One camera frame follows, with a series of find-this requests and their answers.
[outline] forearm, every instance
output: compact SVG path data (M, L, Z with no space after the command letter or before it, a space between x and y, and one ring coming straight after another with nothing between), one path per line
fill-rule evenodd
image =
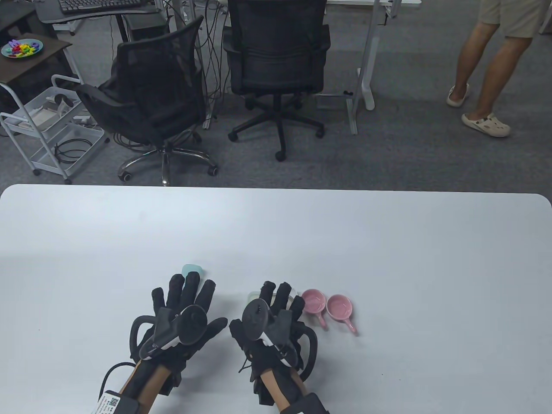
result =
M267 370L261 374L261 380L272 396L278 411L282 412L299 398L307 395L307 389L296 370L291 370L288 379L278 373Z
M138 362L120 394L137 400L140 404L140 414L147 414L171 371L162 365L146 369L142 363Z

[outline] chair base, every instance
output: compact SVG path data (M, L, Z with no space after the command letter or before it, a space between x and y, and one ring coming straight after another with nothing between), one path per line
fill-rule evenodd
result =
M282 105L282 95L274 95L274 103L272 107L262 102L259 102L255 99L246 100L247 109L253 109L254 107L257 107L264 110L264 113L232 129L232 132L228 134L228 139L232 142L236 142L238 140L239 132L245 131L246 129L251 128L252 126L262 124L263 122L266 122L266 121L274 121L276 123L276 127L278 128L278 137L280 138L280 151L278 151L275 154L275 156L279 162L284 161L286 158L286 146L285 146L284 127L282 123L283 119L288 119L290 121L300 122L302 124L314 126L315 128L317 128L316 136L318 138L322 138L326 132L324 129L324 124L322 122L318 122L318 121L315 121L314 119L297 115L295 112L290 112L285 110L291 106L293 106L295 109L301 108L300 95L294 95L283 105Z
M204 161L206 164L209 165L209 169L207 170L207 173L210 176L215 176L219 173L219 168L216 165L216 163L211 159L209 154L198 151L198 150L189 150L184 148L174 148L170 146L166 146L163 148L156 148L151 151L144 152L143 154L138 155L137 157L133 157L129 160L126 160L124 163L121 164L117 171L117 175L119 176L119 179L123 182L127 182L132 178L132 174L127 171L127 169L147 158L151 158L153 155L161 155L162 161L161 161L161 183L164 187L170 187L171 185L171 171L169 169L169 165L171 162L171 158L174 155L182 155L189 158L199 159Z

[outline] black mesh chair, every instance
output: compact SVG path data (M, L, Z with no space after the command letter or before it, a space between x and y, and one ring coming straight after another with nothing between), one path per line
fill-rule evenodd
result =
M194 45L202 20L199 17L158 38L120 44L111 78L98 88L85 84L77 89L103 129L152 147L120 166L122 181L131 178L127 168L156 154L162 155L163 185L170 185L171 155L203 160L210 175L218 172L206 153L175 147L171 142L187 130L194 141L201 141L195 128L205 120L204 79Z
M232 74L232 91L246 95L246 108L264 113L232 129L238 133L268 120L276 122L280 137L278 161L285 160L282 119L317 128L324 136L324 124L289 110L301 108L304 94L324 88L326 51L330 48L330 27L322 25L326 0L229 0L231 28L224 28L223 47ZM282 95L292 94L286 102ZM269 106L255 98L273 95Z

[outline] white slipper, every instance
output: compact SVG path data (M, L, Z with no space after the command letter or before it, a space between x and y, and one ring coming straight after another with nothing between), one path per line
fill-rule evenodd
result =
M466 114L464 114L462 115L462 122L470 128L495 138L505 138L510 135L510 127L496 119L496 116L492 113L486 118L478 119L477 121L468 119Z
M470 95L470 84L469 83L466 84L466 93L465 93L464 97L462 98L462 100L459 100L458 102L455 102L450 98L450 96L452 95L453 90L454 90L454 86L450 89L449 95L447 96L447 104L450 107L453 107L453 108L460 108L464 104L464 101Z

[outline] pink ceramic dish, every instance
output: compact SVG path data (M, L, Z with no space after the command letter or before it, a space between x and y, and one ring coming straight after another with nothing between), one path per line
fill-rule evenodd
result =
M336 321L345 322L353 334L357 335L357 329L351 323L353 314L353 304L348 297L343 295L334 295L328 299L328 315Z
M305 300L305 308L303 311L311 315L316 315L320 321L322 329L327 331L328 325L322 317L322 312L324 312L324 309L326 308L326 297L324 296L324 293L317 289L308 289L303 292L301 297Z

